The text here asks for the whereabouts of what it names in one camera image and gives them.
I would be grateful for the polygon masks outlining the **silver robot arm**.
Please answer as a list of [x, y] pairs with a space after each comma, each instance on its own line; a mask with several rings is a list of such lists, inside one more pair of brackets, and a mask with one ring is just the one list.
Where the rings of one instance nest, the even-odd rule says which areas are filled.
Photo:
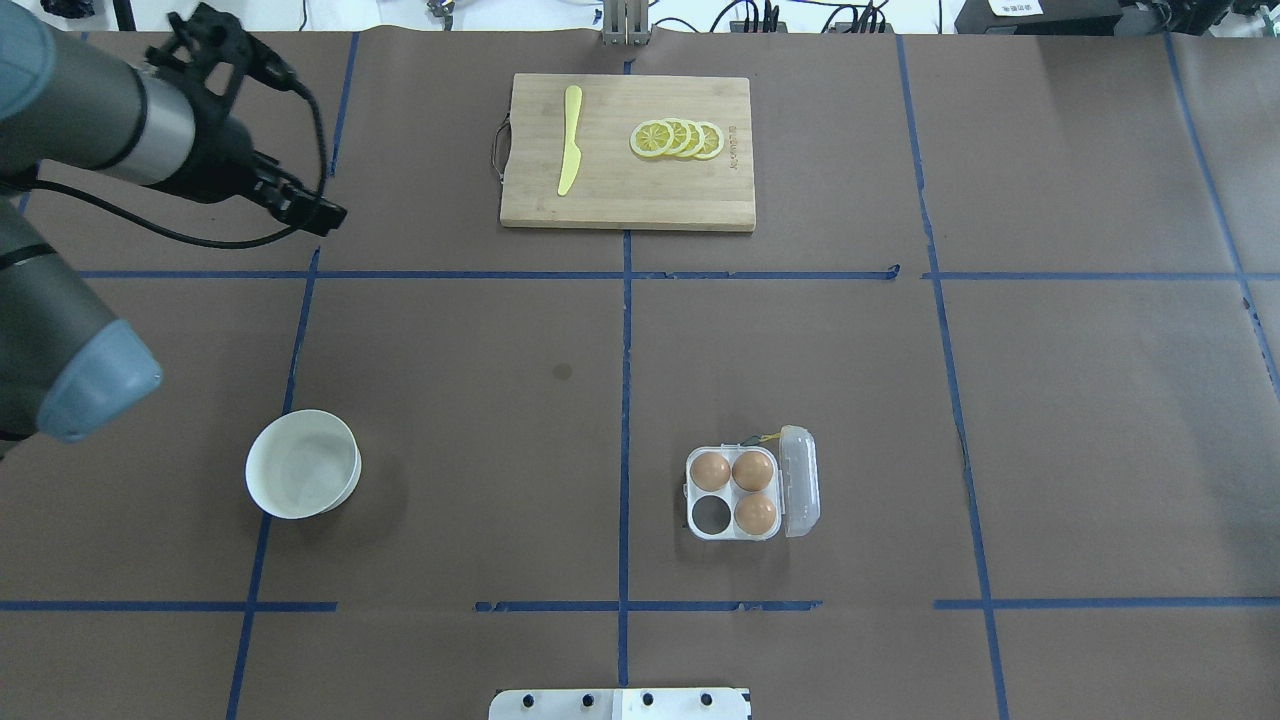
[[[36, 436], [76, 443], [163, 383], [163, 369], [120, 318], [27, 219], [17, 200], [56, 193], [178, 243], [251, 250], [296, 233], [324, 237], [347, 211], [326, 196], [320, 104], [296, 69], [241, 19], [200, 3], [134, 65], [3, 4], [1, 430], [9, 454]], [[246, 81], [301, 97], [319, 176], [307, 184], [260, 151], [233, 109]], [[278, 229], [206, 240], [42, 177], [49, 165], [111, 177], [186, 201], [243, 199]]]

